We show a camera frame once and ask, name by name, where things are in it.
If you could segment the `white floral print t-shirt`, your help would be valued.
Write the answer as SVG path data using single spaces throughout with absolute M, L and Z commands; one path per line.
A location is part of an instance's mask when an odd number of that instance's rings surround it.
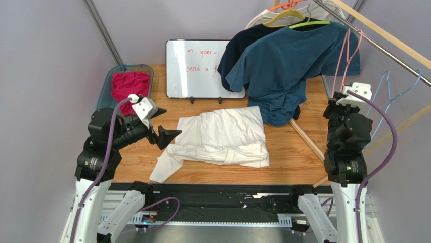
M 149 176 L 163 183 L 184 161 L 263 168 L 270 165 L 259 107 L 219 109 L 179 118 L 181 133 L 157 159 Z

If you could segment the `pink wire hanger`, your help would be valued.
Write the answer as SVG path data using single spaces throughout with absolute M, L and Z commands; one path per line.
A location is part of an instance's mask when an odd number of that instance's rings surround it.
M 336 66 L 336 70 L 335 70 L 335 74 L 334 74 L 334 80 L 333 80 L 332 92 L 331 92 L 332 95 L 335 93 L 336 80 L 337 80 L 337 77 L 338 77 L 338 73 L 340 71 L 340 65 L 341 65 L 341 61 L 342 61 L 343 56 L 345 56 L 346 63 L 344 65 L 344 73 L 343 73 L 343 76 L 342 76 L 342 79 L 341 79 L 340 91 L 342 91 L 343 88 L 344 88 L 345 78 L 347 76 L 347 71 L 348 71 L 349 65 L 350 65 L 351 61 L 353 60 L 353 58 L 355 57 L 355 55 L 359 51 L 359 47 L 361 45 L 364 32 L 362 30 L 359 30 L 358 43 L 357 43 L 357 46 L 356 46 L 355 50 L 352 53 L 350 53 L 350 47 L 351 47 L 351 45 L 350 45 L 350 35 L 351 35 L 351 31 L 348 30 L 346 32 L 346 34 L 344 36 L 344 39 L 343 39 L 343 42 L 342 42 L 342 46 L 341 46 L 341 50 L 340 50 L 340 55 L 339 55 L 339 58 L 338 58 L 338 62 L 337 62 L 337 66 Z

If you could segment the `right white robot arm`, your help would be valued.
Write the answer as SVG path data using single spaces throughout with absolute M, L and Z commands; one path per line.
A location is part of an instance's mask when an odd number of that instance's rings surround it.
M 311 185 L 294 190 L 317 242 L 364 242 L 367 240 L 365 179 L 368 175 L 363 148 L 370 142 L 372 120 L 357 105 L 331 98 L 323 116 L 328 120 L 324 167 L 331 183 L 337 225 L 324 212 Z

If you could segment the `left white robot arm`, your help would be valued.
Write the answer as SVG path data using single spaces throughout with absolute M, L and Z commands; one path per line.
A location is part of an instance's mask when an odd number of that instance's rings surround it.
M 122 160 L 120 150 L 144 138 L 163 150 L 181 133 L 162 126 L 158 130 L 156 133 L 138 119 L 126 123 L 113 108 L 98 109 L 92 114 L 90 135 L 77 158 L 75 201 L 64 242 L 116 242 L 135 213 L 152 207 L 153 186 L 135 181 L 112 213 L 105 220 L 100 219 L 106 194 Z

